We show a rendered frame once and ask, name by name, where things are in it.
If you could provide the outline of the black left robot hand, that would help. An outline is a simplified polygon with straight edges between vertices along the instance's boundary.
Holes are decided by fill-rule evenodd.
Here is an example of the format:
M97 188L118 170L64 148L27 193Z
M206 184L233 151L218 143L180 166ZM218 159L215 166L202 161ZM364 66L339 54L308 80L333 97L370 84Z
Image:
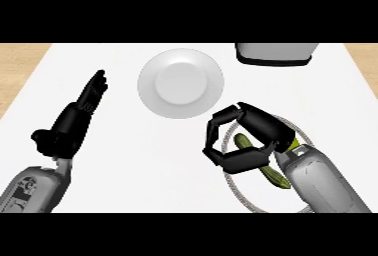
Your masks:
M79 97L63 108L48 130L32 132L30 139L36 151L48 157L70 159L81 147L91 116L107 90L104 71L98 70L89 78Z

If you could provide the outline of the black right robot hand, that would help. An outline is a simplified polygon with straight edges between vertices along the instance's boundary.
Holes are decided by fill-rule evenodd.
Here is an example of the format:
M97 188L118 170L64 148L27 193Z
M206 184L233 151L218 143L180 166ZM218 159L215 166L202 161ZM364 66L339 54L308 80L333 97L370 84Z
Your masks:
M246 147L221 153L212 148L218 139L218 127L231 121L243 127L255 139L264 144L261 148ZM268 165L273 151L283 153L295 138L295 131L265 111L239 102L212 114L206 123L203 154L215 166L227 174L237 174Z

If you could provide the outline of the green squash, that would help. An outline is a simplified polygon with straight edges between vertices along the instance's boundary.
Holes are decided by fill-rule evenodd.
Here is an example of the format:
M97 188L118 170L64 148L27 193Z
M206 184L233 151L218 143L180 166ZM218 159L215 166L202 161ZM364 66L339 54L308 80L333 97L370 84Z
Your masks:
M250 143L247 137L242 133L237 133L233 136L233 142L234 142L234 145L239 149L243 149L243 148L247 148L247 147L252 146L252 143ZM268 182L277 188L280 188L280 189L289 189L290 188L290 184L289 184L287 179L283 177L283 175L270 166L259 167L259 172L262 173Z

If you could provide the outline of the white appliance with black base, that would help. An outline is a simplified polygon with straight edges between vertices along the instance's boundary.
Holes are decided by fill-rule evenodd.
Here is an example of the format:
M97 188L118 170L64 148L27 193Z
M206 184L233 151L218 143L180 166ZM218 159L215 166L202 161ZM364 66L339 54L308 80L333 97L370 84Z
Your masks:
M236 43L236 59L259 66L304 66L311 60L317 43Z

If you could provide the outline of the white round plate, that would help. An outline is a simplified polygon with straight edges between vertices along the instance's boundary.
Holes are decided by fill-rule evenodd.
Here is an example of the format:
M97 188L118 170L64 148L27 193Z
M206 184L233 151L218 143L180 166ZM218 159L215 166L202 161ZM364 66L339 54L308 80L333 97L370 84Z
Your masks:
M224 76L215 60L187 48L159 53L144 64L137 79L146 108L171 119L205 113L219 100L222 87Z

